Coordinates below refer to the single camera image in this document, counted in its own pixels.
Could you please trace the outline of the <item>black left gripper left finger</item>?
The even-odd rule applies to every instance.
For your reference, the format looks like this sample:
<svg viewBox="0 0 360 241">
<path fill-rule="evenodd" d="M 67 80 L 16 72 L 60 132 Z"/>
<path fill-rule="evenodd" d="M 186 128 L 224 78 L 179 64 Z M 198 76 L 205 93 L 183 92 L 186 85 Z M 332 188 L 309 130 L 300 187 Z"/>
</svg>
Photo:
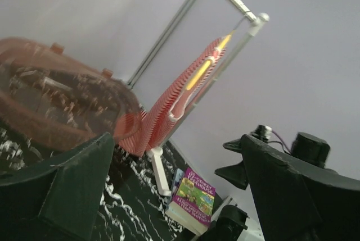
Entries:
<svg viewBox="0 0 360 241">
<path fill-rule="evenodd" d="M 90 240 L 113 158 L 109 133 L 1 175 L 1 240 Z"/>
</svg>

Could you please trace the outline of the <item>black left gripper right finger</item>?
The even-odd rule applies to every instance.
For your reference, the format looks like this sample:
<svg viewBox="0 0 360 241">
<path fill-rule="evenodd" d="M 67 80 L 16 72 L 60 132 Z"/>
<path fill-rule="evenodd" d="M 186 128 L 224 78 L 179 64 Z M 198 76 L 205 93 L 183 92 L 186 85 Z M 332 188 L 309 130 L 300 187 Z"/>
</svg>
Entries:
<svg viewBox="0 0 360 241">
<path fill-rule="evenodd" d="M 326 168 L 325 140 L 299 134 L 284 153 L 245 134 L 223 147 L 242 161 L 215 173 L 251 189 L 265 240 L 359 239 L 359 181 Z"/>
</svg>

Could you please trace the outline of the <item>red white striped tank top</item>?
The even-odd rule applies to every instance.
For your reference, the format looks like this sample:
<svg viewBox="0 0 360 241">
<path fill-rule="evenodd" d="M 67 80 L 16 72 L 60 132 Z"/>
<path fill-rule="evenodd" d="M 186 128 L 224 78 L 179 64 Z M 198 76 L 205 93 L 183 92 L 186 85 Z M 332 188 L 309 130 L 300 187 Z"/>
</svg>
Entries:
<svg viewBox="0 0 360 241">
<path fill-rule="evenodd" d="M 200 80 L 199 85 L 193 90 L 185 90 L 187 83 L 201 67 L 206 57 L 211 54 L 224 37 L 212 41 L 203 53 L 172 82 L 148 112 L 144 110 L 140 111 L 138 114 L 141 118 L 139 128 L 133 135 L 118 141 L 118 145 L 121 148 L 134 156 L 141 157 L 146 151 L 159 146 L 163 142 L 171 129 L 185 114 L 185 109 L 191 96 L 206 82 L 224 55 L 226 47 L 222 50 L 216 64 L 214 64 L 205 74 L 204 78 Z"/>
</svg>

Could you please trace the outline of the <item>yellow clothes hanger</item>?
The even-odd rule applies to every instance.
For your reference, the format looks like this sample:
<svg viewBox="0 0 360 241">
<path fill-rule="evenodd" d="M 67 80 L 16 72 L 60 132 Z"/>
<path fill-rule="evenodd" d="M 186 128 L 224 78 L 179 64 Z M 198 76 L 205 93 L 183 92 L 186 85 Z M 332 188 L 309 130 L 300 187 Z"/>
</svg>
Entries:
<svg viewBox="0 0 360 241">
<path fill-rule="evenodd" d="M 209 54 L 201 67 L 195 72 L 194 76 L 190 79 L 190 81 L 187 83 L 185 90 L 193 90 L 195 87 L 199 85 L 200 80 L 202 80 L 205 76 L 205 74 L 208 72 L 208 70 L 216 64 L 216 62 L 220 58 L 220 54 L 222 50 L 226 47 L 228 42 L 231 40 L 232 35 L 234 34 L 236 30 L 233 29 L 228 35 L 226 35 L 221 42 L 214 48 L 214 50 Z"/>
</svg>

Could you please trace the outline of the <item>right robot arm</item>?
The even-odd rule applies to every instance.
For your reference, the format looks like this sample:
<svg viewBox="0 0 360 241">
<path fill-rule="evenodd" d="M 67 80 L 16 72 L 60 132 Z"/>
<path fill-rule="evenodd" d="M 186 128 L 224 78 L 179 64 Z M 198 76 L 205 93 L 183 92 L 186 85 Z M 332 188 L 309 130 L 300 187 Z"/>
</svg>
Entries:
<svg viewBox="0 0 360 241">
<path fill-rule="evenodd" d="M 258 215 L 227 204 L 201 240 L 358 240 L 359 181 L 326 167 L 329 144 L 300 132 L 290 148 L 271 146 L 273 130 L 254 131 L 223 144 L 242 155 L 215 174 L 250 188 Z"/>
</svg>

